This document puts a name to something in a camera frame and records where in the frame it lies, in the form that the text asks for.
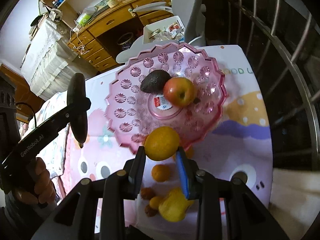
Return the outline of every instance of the human hand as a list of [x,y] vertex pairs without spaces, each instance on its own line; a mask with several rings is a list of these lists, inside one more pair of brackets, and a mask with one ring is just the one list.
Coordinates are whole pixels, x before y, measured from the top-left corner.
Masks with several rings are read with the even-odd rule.
[[41,204],[53,202],[56,196],[53,182],[50,180],[50,173],[46,169],[44,161],[39,157],[36,160],[35,172],[39,176],[35,184],[35,193],[39,195],[38,198],[21,188],[16,188],[13,191],[15,197],[27,205],[37,204],[38,202]]

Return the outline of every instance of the box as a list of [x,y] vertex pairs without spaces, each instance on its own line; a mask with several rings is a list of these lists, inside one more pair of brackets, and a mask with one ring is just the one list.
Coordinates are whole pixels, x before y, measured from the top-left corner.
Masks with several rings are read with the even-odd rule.
[[172,16],[170,18],[167,19],[163,19],[160,21],[157,21],[155,23],[151,23],[148,24],[147,26],[145,26],[143,28],[143,44],[146,43],[151,43],[149,36],[151,35],[151,33],[153,33],[155,30],[157,29],[163,29],[163,28],[168,28],[169,25],[171,25],[174,22],[178,22],[180,24],[180,26],[185,29],[181,19],[179,16]]

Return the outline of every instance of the blanket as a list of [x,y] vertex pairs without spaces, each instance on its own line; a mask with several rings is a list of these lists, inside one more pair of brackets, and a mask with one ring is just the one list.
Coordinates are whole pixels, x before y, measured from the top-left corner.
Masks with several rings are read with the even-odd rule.
[[[56,93],[52,98],[46,101],[40,111],[36,113],[36,122],[39,126],[49,117],[57,113],[59,110],[67,106],[67,92]],[[32,119],[29,123],[27,132],[23,135],[24,138],[33,129],[35,122]],[[50,142],[43,150],[39,152],[37,157],[41,157],[46,164],[47,170],[50,172],[50,178],[53,179],[61,176],[64,172],[64,162],[66,154],[66,139],[68,136],[69,125],[63,128],[57,138]]]

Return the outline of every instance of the purple wave pattern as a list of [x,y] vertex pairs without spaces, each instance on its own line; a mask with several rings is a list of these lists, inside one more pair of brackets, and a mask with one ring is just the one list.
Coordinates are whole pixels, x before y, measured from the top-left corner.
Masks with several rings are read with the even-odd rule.
[[233,120],[224,121],[212,133],[220,135],[231,135],[237,138],[252,137],[258,140],[271,138],[269,126],[263,127],[256,124],[244,126]]

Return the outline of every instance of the chair backrest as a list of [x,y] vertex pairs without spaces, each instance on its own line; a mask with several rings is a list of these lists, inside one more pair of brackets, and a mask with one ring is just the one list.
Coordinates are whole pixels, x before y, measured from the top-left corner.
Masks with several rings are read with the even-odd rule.
[[172,0],[172,12],[180,17],[185,26],[185,42],[189,42],[197,37],[196,22],[201,4],[202,0]]

